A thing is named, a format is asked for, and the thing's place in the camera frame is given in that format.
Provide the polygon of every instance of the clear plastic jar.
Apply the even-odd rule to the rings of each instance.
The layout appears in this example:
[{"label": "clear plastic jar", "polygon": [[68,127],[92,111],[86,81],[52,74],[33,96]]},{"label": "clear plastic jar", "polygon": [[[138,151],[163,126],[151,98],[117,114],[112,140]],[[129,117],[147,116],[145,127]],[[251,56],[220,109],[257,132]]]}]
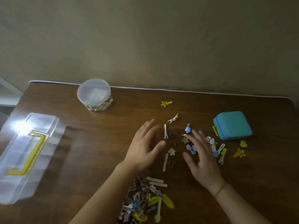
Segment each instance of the clear plastic jar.
[{"label": "clear plastic jar", "polygon": [[102,79],[89,79],[82,83],[77,90],[77,97],[93,112],[104,111],[113,102],[110,86]]}]

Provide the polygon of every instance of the teal box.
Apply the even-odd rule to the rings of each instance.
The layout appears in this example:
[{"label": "teal box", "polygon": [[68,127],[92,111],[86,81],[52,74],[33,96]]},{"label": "teal box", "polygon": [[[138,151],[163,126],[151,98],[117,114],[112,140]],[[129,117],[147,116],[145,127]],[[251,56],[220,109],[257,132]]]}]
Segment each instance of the teal box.
[{"label": "teal box", "polygon": [[252,130],[240,111],[222,112],[213,122],[222,140],[243,139],[252,135]]}]

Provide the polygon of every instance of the person's right hand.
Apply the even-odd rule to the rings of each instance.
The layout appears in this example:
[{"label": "person's right hand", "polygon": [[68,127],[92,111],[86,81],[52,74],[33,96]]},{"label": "person's right hand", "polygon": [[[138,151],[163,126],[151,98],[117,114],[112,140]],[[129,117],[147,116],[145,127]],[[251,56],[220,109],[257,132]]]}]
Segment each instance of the person's right hand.
[{"label": "person's right hand", "polygon": [[199,163],[196,165],[192,157],[186,152],[183,152],[183,157],[194,178],[215,197],[225,181],[221,176],[215,158],[213,157],[211,146],[203,132],[199,131],[198,133],[192,130],[192,133],[193,136],[189,135],[188,138],[196,146],[199,155]]}]

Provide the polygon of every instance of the translucent lid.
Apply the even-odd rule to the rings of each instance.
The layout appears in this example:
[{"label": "translucent lid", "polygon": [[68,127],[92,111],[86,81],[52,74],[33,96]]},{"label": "translucent lid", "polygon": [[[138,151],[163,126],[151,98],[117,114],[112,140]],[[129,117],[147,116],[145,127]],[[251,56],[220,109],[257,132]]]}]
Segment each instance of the translucent lid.
[{"label": "translucent lid", "polygon": [[96,106],[104,103],[110,96],[109,84],[102,79],[89,79],[77,90],[77,97],[84,105]]}]

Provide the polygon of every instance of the wall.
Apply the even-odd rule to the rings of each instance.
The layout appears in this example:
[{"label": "wall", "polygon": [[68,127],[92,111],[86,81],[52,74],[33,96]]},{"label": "wall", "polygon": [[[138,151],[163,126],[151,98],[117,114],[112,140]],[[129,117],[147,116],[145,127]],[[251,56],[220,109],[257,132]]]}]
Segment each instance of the wall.
[{"label": "wall", "polygon": [[291,96],[298,0],[0,0],[0,76]]}]

